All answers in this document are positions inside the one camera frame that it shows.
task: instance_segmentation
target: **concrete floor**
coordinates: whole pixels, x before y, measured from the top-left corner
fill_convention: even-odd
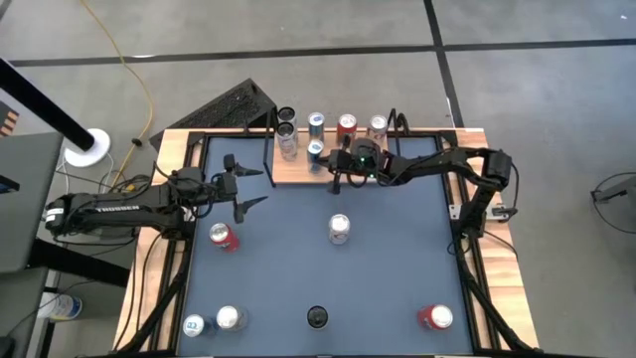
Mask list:
[[[312,47],[430,45],[419,0],[123,0],[90,2],[125,55]],[[582,0],[434,1],[445,44],[636,37],[636,3]],[[13,0],[0,21],[0,56],[39,60],[114,56],[77,1]],[[549,352],[634,356],[636,238],[593,213],[589,190],[636,166],[636,48],[447,53],[466,126],[522,173],[511,228],[541,346]],[[403,111],[411,125],[451,125],[434,53],[137,64],[156,102],[154,134],[229,87],[253,78],[279,105],[333,117]],[[116,65],[20,71],[85,127],[105,129],[117,164],[145,122],[138,83]],[[22,110],[17,134],[49,130]],[[129,173],[148,173],[156,152],[139,151]],[[71,169],[99,178],[107,163]],[[95,185],[72,179],[72,191]],[[64,193],[58,176],[51,197]],[[512,193],[505,193],[511,200]],[[636,230],[624,202],[602,208]],[[129,265],[132,250],[105,256]],[[61,286],[79,278],[63,276]],[[123,296],[80,286],[85,319],[59,324],[52,358],[103,354]]]

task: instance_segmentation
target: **black floor line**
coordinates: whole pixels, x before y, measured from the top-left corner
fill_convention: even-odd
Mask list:
[[[290,50],[239,51],[224,53],[201,53],[181,55],[155,56],[125,56],[124,60],[130,64],[150,64],[163,62],[213,61],[213,60],[244,60],[244,59],[273,59],[312,56],[338,55],[378,55],[378,54],[411,54],[434,51],[432,45],[395,45],[395,46],[367,46],[347,48],[315,48]],[[110,65],[119,64],[118,57],[77,58],[77,59],[49,59],[49,60],[15,60],[10,61],[15,67],[46,67],[46,66],[76,66],[76,65]]]
[[[634,46],[636,39],[608,39],[608,40],[572,40],[545,41],[496,44],[459,44],[444,45],[446,52],[462,51],[504,51],[504,50],[534,50],[534,49],[575,49],[608,46]]]
[[[416,54],[426,52],[466,52],[466,51],[508,51],[533,49],[573,49],[595,48],[610,46],[636,46],[636,39],[610,40],[574,40],[547,41],[523,43],[492,43],[492,44],[456,44],[456,45],[385,45],[345,48],[315,48],[263,51],[237,51],[223,53],[174,54],[153,56],[125,56],[126,62],[131,64],[152,64],[165,62],[215,61],[215,60],[245,60],[245,59],[273,59],[312,56],[339,55],[380,55],[380,54]],[[112,65],[118,64],[118,57],[70,58],[70,59],[42,59],[42,60],[13,60],[9,61],[15,67],[50,67],[50,66],[79,66],[79,65]]]
[[[0,4],[0,21],[2,21],[4,14],[7,13],[7,10],[9,9],[9,5],[11,5],[11,1],[13,0],[4,0],[2,4]]]
[[[437,55],[439,71],[441,72],[441,81],[444,85],[444,92],[446,92],[446,99],[448,100],[448,106],[450,107],[450,114],[455,126],[463,127],[464,119],[462,118],[461,110],[459,109],[459,99],[457,98],[457,92],[455,91],[453,77],[450,74],[450,66],[448,65],[448,59],[446,58],[446,53],[444,51],[444,44],[441,40],[439,24],[437,23],[437,16],[435,15],[432,0],[424,0],[424,7],[426,8],[428,25],[430,26],[430,33],[433,38],[433,45],[435,46],[435,55]]]

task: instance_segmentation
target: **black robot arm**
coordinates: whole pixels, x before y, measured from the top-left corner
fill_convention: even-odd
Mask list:
[[[151,227],[166,239],[190,235],[187,221],[207,215],[214,203],[233,202],[235,221],[241,223],[247,210],[264,200],[261,197],[239,203],[237,177],[259,175],[261,171],[242,168],[234,156],[224,158],[226,171],[209,182],[199,168],[183,168],[166,178],[162,185],[147,184],[140,190],[108,194],[67,194],[47,205],[46,228],[54,237],[90,233],[100,228]],[[209,204],[208,212],[195,214],[197,207]]]
[[[388,151],[382,151],[378,144],[368,138],[354,140],[351,150],[334,149],[318,162],[334,174],[329,191],[340,193],[340,176],[346,175],[354,187],[366,183],[367,178],[375,178],[381,186],[397,186],[411,179],[457,173],[477,186],[473,198],[462,205],[456,226],[465,235],[477,238],[483,236],[486,210],[495,193],[508,186],[512,158],[501,150],[488,148],[448,148],[431,155],[404,158]],[[475,173],[468,159],[484,159],[481,175]],[[356,184],[352,175],[364,177],[362,184]]]

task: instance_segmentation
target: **soda can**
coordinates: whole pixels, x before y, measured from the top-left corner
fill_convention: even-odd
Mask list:
[[[374,115],[371,117],[369,127],[367,128],[367,137],[373,139],[378,145],[382,145],[389,129],[389,122],[382,115]]]
[[[307,163],[309,163],[309,171],[314,174],[320,173],[322,170],[322,167],[318,164],[318,159],[324,147],[325,144],[318,139],[312,139],[307,146]]]
[[[443,304],[432,304],[417,312],[417,321],[425,328],[443,330],[453,322],[453,312]]]
[[[325,116],[319,112],[309,114],[309,137],[325,140]]]
[[[343,214],[336,214],[329,220],[329,241],[334,245],[343,245],[349,239],[351,223]]]
[[[219,328],[226,331],[238,331],[247,325],[247,311],[244,308],[227,305],[217,313]]]
[[[290,106],[285,106],[278,110],[278,124],[289,122],[294,128],[294,140],[298,141],[298,119],[296,111]]]
[[[276,138],[280,154],[285,160],[295,160],[298,154],[298,143],[294,138],[294,126],[291,122],[282,122],[276,128]]]
[[[313,306],[307,311],[307,323],[313,329],[320,330],[327,326],[329,314],[323,306]]]
[[[217,223],[210,228],[210,240],[226,253],[233,253],[240,247],[239,238],[230,229],[230,226],[224,223]]]
[[[205,335],[214,335],[217,333],[218,326],[216,322],[204,318],[199,314],[191,314],[183,321],[183,332],[191,338]]]
[[[352,114],[343,114],[338,119],[338,130],[336,137],[338,144],[345,141],[345,135],[349,135],[353,141],[356,138],[356,130],[358,130],[358,121]]]

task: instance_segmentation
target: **red soda can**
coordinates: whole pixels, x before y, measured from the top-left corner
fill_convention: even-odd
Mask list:
[[[338,119],[338,130],[336,131],[336,137],[338,144],[342,144],[345,141],[345,135],[349,135],[353,141],[356,138],[356,130],[358,130],[358,121],[351,114],[343,114]]]
[[[240,246],[239,238],[232,232],[230,226],[224,223],[212,225],[210,229],[212,243],[226,253],[233,253]]]
[[[442,330],[450,327],[453,313],[443,304],[432,304],[417,312],[417,321],[425,328]]]

